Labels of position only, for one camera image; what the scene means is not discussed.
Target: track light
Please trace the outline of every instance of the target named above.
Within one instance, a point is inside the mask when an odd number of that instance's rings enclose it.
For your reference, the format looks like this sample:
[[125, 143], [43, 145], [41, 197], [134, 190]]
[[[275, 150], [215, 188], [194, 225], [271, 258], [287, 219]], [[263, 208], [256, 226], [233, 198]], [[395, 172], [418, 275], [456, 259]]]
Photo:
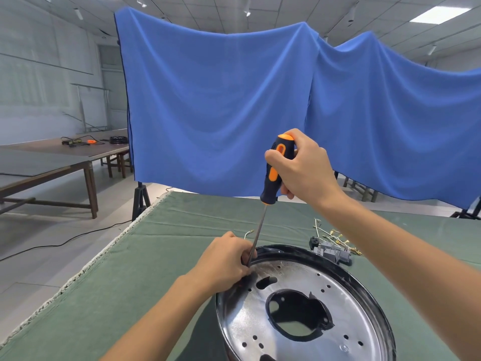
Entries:
[[348, 24], [352, 24], [354, 22], [354, 16], [356, 14], [356, 7], [357, 7], [358, 3], [359, 3], [359, 1], [354, 6], [352, 6], [349, 9], [349, 12], [347, 13], [347, 23]]
[[84, 19], [84, 17], [82, 16], [82, 14], [80, 13], [80, 10], [78, 8], [74, 8], [74, 11], [75, 11], [75, 14], [77, 14], [77, 16], [80, 20]]
[[245, 13], [245, 16], [247, 17], [251, 14], [251, 11], [249, 9], [250, 7], [251, 7], [251, 0], [247, 0], [244, 8], [244, 13]]
[[137, 0], [137, 3], [140, 4], [143, 8], [146, 8], [147, 5], [145, 5], [144, 0]]
[[431, 46], [431, 49], [430, 49], [429, 52], [428, 52], [428, 56], [430, 56], [430, 55], [436, 50], [436, 47], [437, 47], [436, 44], [433, 44], [433, 45]]

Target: screwdriver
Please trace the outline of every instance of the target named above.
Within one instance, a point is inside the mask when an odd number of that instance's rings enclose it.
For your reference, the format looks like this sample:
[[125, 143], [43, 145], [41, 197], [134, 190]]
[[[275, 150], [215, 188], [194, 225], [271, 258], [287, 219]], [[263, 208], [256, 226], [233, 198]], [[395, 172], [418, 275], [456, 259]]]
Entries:
[[[294, 138], [289, 134], [279, 134], [276, 141], [272, 145], [271, 149], [278, 151], [284, 157], [288, 159], [294, 158]], [[261, 201], [264, 203], [264, 211], [262, 212], [261, 220], [259, 226], [257, 227], [256, 238], [252, 244], [251, 251], [249, 253], [249, 259], [247, 260], [246, 266], [249, 267], [251, 264], [252, 256], [256, 250], [257, 240], [259, 239], [259, 233], [261, 232], [262, 223], [264, 222], [264, 217], [266, 216], [266, 211], [269, 205], [273, 205], [277, 201], [277, 192], [279, 191], [282, 179], [279, 173], [268, 164], [266, 171], [266, 178], [264, 179], [264, 191], [261, 194]]]

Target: orange and black screwdriver handle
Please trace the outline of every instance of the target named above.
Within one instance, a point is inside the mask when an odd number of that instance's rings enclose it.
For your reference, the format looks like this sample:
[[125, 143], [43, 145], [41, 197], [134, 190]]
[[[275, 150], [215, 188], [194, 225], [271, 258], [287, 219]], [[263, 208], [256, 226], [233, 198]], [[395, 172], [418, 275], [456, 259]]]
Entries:
[[[278, 135], [276, 141], [272, 145], [271, 149], [274, 149], [281, 153], [288, 159], [294, 158], [294, 138], [289, 134]], [[266, 172], [266, 178], [264, 180], [264, 191], [261, 194], [261, 201], [267, 205], [273, 205], [277, 201], [277, 192], [280, 189], [282, 179], [279, 173], [268, 164]]]

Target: forearm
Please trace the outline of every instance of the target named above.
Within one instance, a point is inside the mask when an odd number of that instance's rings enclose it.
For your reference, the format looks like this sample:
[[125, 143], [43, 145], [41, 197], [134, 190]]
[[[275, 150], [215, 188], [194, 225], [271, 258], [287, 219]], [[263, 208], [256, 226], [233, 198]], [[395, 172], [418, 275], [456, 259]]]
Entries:
[[167, 359], [200, 306], [209, 298], [202, 281], [179, 277], [101, 361], [163, 361]]
[[477, 359], [481, 273], [347, 196], [337, 199], [316, 209], [405, 295], [459, 358]]

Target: ceiling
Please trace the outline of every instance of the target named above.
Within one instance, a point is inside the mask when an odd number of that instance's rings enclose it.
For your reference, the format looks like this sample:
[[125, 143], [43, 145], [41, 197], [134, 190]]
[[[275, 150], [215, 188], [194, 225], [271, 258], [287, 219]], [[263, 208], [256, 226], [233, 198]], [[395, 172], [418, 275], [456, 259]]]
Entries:
[[[143, 0], [145, 8], [136, 0], [26, 1], [96, 35], [116, 36], [113, 13], [131, 6], [188, 28], [227, 34], [307, 22], [334, 46], [371, 30], [384, 44], [418, 61], [481, 47], [481, 0], [252, 0], [249, 17], [243, 12], [246, 0]], [[349, 25], [347, 14], [358, 1]], [[409, 22], [438, 5], [472, 10], [440, 25]], [[437, 48], [427, 56], [434, 42]]]

